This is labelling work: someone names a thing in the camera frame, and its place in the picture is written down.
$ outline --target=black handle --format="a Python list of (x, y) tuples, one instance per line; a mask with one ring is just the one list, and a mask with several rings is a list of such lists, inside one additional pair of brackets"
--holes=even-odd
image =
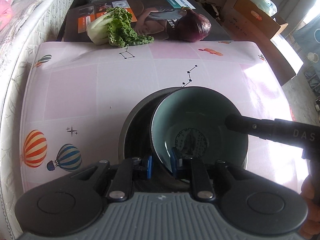
[(241, 115), (229, 115), (225, 120), (229, 130), (250, 134), (299, 148), (320, 150), (320, 127), (275, 119), (260, 120)]

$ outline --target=leafy green vegetable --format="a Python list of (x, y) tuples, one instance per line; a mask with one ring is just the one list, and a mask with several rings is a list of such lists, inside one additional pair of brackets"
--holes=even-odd
[(87, 34), (96, 45), (109, 42), (112, 46), (123, 48), (153, 42), (151, 36), (139, 36), (131, 28), (132, 14), (120, 7), (108, 8), (106, 14), (87, 26)]

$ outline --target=white mattress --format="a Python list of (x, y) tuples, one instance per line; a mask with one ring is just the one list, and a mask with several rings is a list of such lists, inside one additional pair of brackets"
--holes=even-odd
[(14, 215), (23, 193), (19, 127), (25, 85), (39, 45), (55, 40), (73, 0), (16, 0), (11, 22), (0, 32), (0, 232), (22, 233)]

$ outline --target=purple onion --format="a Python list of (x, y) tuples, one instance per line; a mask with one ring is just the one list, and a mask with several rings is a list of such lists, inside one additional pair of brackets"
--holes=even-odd
[(187, 14), (181, 17), (176, 23), (176, 32), (179, 40), (196, 42), (209, 35), (211, 23), (202, 14), (185, 8)]

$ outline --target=floor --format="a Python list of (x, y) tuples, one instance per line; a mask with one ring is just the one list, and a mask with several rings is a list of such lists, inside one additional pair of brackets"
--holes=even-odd
[(320, 126), (319, 113), (315, 108), (316, 96), (309, 87), (303, 71), (302, 67), (292, 80), (282, 86), (282, 89), (295, 121)]

